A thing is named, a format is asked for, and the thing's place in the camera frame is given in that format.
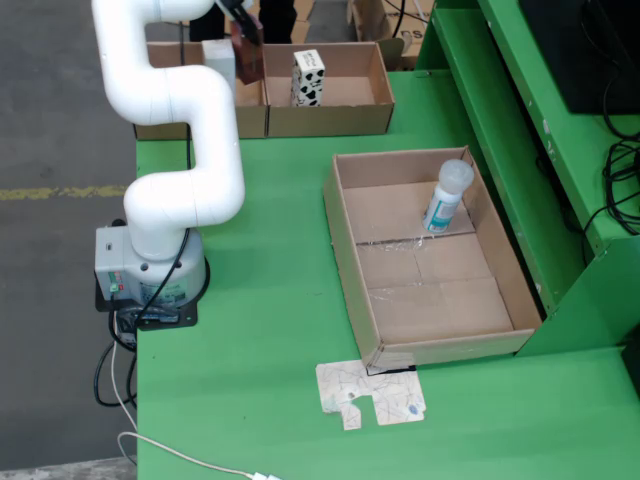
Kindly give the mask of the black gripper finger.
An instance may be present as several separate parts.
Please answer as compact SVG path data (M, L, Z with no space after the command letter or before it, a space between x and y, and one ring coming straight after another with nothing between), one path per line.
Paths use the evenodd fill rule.
M224 15L235 22L246 38L256 38L258 27L248 12L251 1L243 0L216 0L215 5Z

